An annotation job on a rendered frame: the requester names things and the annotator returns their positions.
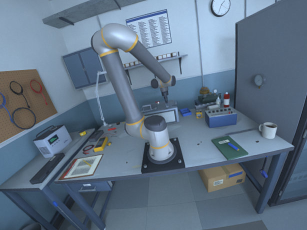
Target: green notebook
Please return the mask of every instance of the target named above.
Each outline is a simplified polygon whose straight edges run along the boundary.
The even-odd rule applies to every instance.
[[[239,150],[235,150],[228,145],[228,142],[220,144],[219,142],[229,140],[229,143],[233,144]],[[235,142],[230,136],[223,136],[217,139],[213,139],[212,142],[220,150],[220,152],[226,157],[227,160],[233,160],[239,157],[248,155],[249,153],[245,151],[237,142]]]

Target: tile floor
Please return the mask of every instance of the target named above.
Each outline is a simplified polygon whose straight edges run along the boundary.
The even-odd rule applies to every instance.
[[[96,193],[83,193],[91,204]],[[94,207],[99,215],[107,192]],[[274,207],[262,214],[254,207],[259,193],[248,178],[229,188],[208,193],[198,172],[115,183],[103,221],[106,230],[207,230],[263,221],[268,230],[306,230],[307,199]],[[83,222],[86,215],[75,203],[73,213]],[[87,228],[98,230],[90,220]],[[65,220],[60,230],[74,230]]]

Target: table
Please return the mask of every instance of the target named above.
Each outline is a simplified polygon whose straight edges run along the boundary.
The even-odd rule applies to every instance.
[[[209,128],[203,118],[196,119],[196,111],[194,109],[191,110],[192,115],[190,116],[182,117],[180,115],[180,122],[169,124],[167,128],[169,137],[178,138],[179,140],[185,168],[145,174],[141,173],[141,166],[144,146],[147,141],[129,136],[125,132],[125,125],[123,122],[118,125],[112,124],[112,127],[102,126],[100,130],[104,130],[104,136],[108,137],[111,145],[106,146],[102,152],[94,152],[92,150],[89,152],[89,156],[103,154],[95,174],[92,176],[65,180],[59,180],[58,177],[54,183],[62,184],[86,215],[99,227],[99,229],[103,230],[106,227],[102,221],[104,210],[102,210],[100,216],[98,216],[87,204],[80,192],[110,191],[112,188],[107,181],[196,171],[235,163],[240,163],[240,165],[244,167],[242,164],[243,162],[264,158],[266,156],[273,156],[269,171],[267,172],[268,178],[265,180],[263,187],[261,187],[246,167],[243,168],[251,182],[260,192],[255,210],[257,213],[261,214],[273,192],[287,152],[293,150],[294,146],[279,136],[275,136],[274,139],[262,137],[258,130],[259,124],[239,111],[235,109],[234,111],[237,112],[236,125],[216,128]],[[240,131],[246,132],[230,134],[229,136],[244,148],[248,152],[248,155],[233,160],[227,160],[211,140],[227,136],[229,133]],[[82,153],[79,152],[75,158],[82,157]]]
[[[88,129],[87,132],[93,133],[95,129]],[[34,221],[39,222],[47,230],[56,230],[56,228],[45,220],[37,211],[35,211],[17,192],[40,192],[51,205],[64,216],[77,229],[87,230],[78,218],[66,207],[66,205],[50,189],[50,184],[55,180],[59,173],[67,166],[74,156],[82,149],[87,142],[90,134],[80,136],[78,132],[69,133],[72,142],[62,150],[65,153],[64,158],[52,170],[48,177],[38,184],[31,184],[30,179],[50,160],[44,158],[42,154],[37,155],[33,160],[16,172],[12,177],[0,185],[2,191],[11,201],[13,201],[21,210],[23,210]]]

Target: red bottle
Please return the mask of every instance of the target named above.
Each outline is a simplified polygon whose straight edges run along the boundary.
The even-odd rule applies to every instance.
[[[229,102],[230,102],[230,94],[228,92],[226,92],[224,94],[224,102],[223,102],[224,108],[229,107]]]

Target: white mug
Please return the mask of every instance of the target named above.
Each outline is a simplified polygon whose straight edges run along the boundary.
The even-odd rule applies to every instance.
[[[274,124],[272,122],[265,122],[259,125],[259,131],[261,132],[261,135],[264,138],[274,139],[276,131],[277,131],[277,124]]]

